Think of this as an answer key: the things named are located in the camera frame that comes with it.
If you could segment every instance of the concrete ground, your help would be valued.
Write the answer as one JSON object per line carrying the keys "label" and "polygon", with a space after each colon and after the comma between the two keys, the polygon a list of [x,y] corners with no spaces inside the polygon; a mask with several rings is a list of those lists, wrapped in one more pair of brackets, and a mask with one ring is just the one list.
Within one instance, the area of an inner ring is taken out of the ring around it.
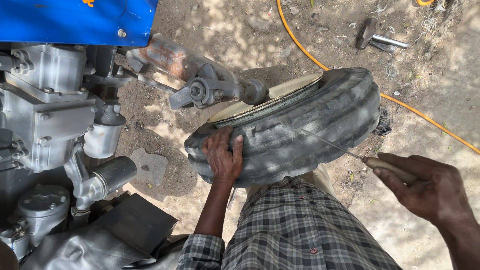
{"label": "concrete ground", "polygon": [[[291,2],[283,6],[286,20],[297,39],[320,62],[330,68],[369,68],[383,93],[406,102],[439,123],[444,122],[449,130],[480,147],[478,2],[456,1],[446,13],[435,15],[428,7],[419,7],[412,0],[314,0],[313,8],[308,0]],[[273,11],[269,16],[270,5]],[[303,10],[292,15],[291,7]],[[379,18],[379,34],[407,41],[412,47],[399,49],[392,55],[375,48],[357,52],[354,44],[359,30],[351,24],[360,26],[370,16]],[[426,32],[422,22],[431,17],[438,20],[435,28],[416,41]],[[265,80],[268,86],[321,70],[291,41],[272,0],[160,1],[152,30],[244,78]],[[281,57],[281,51],[289,47],[290,55]],[[117,63],[129,66],[123,57],[118,57]],[[183,84],[154,67],[149,67],[146,75],[176,88]],[[139,170],[144,171],[143,176],[125,185],[119,193],[127,190],[139,193],[179,219],[175,234],[192,233],[210,185],[191,169],[183,142],[228,104],[207,110],[172,111],[168,94],[139,82],[124,86],[119,97],[122,114],[128,122],[122,130],[117,155],[131,156],[135,150],[144,148],[147,153],[168,159],[164,173],[165,167],[138,164]],[[418,154],[457,166],[478,216],[479,155],[407,109],[385,99],[381,106],[390,113],[392,133],[384,137],[370,135],[351,151],[369,156],[375,156],[378,151],[402,156]],[[346,155],[327,164],[327,168],[338,199],[400,266],[404,269],[452,268],[448,250],[437,230],[402,207],[371,170]],[[353,180],[349,170],[354,174]],[[162,179],[146,176],[162,174]],[[236,230],[245,199],[242,189],[232,211],[227,211],[223,235],[226,242]]]}

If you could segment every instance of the wheel rim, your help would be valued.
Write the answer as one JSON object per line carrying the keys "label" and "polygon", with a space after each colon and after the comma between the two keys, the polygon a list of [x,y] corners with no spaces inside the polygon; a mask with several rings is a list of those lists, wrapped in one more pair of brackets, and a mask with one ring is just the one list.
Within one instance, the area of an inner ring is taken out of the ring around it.
{"label": "wheel rim", "polygon": [[268,102],[254,107],[244,102],[238,102],[210,117],[207,123],[214,124],[217,128],[226,125],[236,126],[245,121],[250,121],[262,117],[279,107],[285,106],[285,102],[294,102],[312,91],[314,86],[321,78],[323,73],[313,73],[298,77],[291,81],[279,84],[270,88],[270,98]]}

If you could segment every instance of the checkered shirt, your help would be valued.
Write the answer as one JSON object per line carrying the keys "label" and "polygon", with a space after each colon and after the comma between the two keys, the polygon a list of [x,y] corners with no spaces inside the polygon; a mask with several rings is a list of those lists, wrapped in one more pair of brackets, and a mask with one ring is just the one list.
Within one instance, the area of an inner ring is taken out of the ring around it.
{"label": "checkered shirt", "polygon": [[225,249],[191,235],[179,269],[401,269],[336,198],[298,177],[259,189]]}

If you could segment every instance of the tire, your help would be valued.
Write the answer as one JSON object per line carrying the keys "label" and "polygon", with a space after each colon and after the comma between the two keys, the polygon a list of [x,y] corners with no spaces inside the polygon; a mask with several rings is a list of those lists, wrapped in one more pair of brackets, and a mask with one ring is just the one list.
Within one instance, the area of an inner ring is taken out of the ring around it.
{"label": "tire", "polygon": [[234,187],[276,183],[286,176],[312,171],[319,163],[331,162],[344,154],[305,130],[343,149],[355,147],[376,128],[379,105],[380,91],[369,70],[330,70],[319,80],[292,92],[274,110],[270,108],[268,114],[249,115],[243,120],[242,115],[236,115],[205,123],[185,141],[185,150],[192,167],[206,182],[213,183],[202,143],[218,128],[231,124],[234,131],[230,150],[233,139],[244,136],[243,171]]}

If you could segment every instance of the silver engine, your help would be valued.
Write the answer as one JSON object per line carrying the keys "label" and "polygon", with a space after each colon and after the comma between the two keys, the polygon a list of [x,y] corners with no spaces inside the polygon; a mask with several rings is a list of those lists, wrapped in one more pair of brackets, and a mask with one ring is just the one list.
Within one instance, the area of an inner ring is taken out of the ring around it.
{"label": "silver engine", "polygon": [[73,226],[136,175],[129,158],[112,159],[126,123],[117,91],[131,81],[115,65],[116,52],[115,46],[0,44],[0,222],[9,221],[0,224],[0,239],[18,259],[62,226],[70,209],[67,189],[38,185],[55,178],[42,172],[64,170],[71,179]]}

